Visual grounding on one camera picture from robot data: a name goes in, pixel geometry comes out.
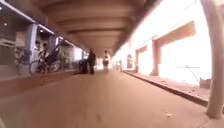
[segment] pavement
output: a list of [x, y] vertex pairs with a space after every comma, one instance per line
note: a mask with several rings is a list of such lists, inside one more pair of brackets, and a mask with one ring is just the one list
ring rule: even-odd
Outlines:
[[185, 93], [200, 97], [205, 100], [209, 100], [210, 96], [210, 89], [206, 88], [200, 88], [199, 85], [192, 85], [188, 83], [183, 83], [183, 82], [177, 82], [168, 78], [161, 78], [158, 76], [146, 76], [142, 75], [140, 73], [133, 73], [133, 72], [127, 72], [129, 74], [132, 74], [134, 76], [143, 78], [143, 79], [148, 79], [150, 81], [153, 81], [158, 84], [162, 84], [164, 86], [170, 87], [170, 88], [175, 88], [180, 91], [183, 91]]
[[124, 73], [74, 75], [0, 98], [6, 128], [223, 128], [205, 107]]

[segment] white pillar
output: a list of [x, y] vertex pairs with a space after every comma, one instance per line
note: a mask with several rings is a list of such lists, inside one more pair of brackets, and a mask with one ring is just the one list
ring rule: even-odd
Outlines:
[[48, 44], [48, 50], [51, 53], [52, 50], [58, 45], [59, 43], [59, 38], [57, 36], [51, 36], [49, 38], [49, 44]]
[[222, 117], [224, 104], [224, 38], [222, 19], [214, 0], [201, 0], [210, 35], [212, 48], [212, 87], [207, 108], [211, 118]]
[[37, 24], [32, 24], [28, 27], [26, 32], [25, 47], [32, 53], [30, 61], [32, 61], [34, 56], [35, 42], [37, 39], [37, 28], [38, 28]]

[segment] parked bicycle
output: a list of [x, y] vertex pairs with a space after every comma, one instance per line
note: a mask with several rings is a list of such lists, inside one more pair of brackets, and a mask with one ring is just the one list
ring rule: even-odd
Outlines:
[[31, 75], [57, 72], [61, 69], [59, 54], [57, 49], [51, 55], [45, 57], [42, 52], [39, 53], [39, 59], [34, 60], [29, 65]]
[[15, 66], [17, 73], [20, 75], [22, 68], [29, 65], [31, 52], [24, 49], [23, 47], [15, 47], [14, 57], [15, 57]]

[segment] bicycle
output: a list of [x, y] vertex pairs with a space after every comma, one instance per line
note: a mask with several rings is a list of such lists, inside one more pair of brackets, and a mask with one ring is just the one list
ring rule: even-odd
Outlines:
[[38, 60], [34, 60], [29, 64], [29, 72], [31, 75], [58, 72], [60, 69], [61, 66], [58, 56], [52, 63], [47, 62], [44, 56], [40, 56]]
[[29, 65], [31, 52], [22, 47], [15, 47], [14, 57], [15, 57], [15, 66], [17, 74], [21, 74], [21, 69], [23, 66]]

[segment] ceiling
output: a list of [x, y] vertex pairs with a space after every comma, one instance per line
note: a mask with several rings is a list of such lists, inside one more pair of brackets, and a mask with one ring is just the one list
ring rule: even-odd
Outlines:
[[99, 55], [104, 50], [113, 54], [156, 0], [30, 1], [67, 35]]
[[29, 21], [0, 3], [0, 38], [15, 41], [16, 32], [24, 31]]

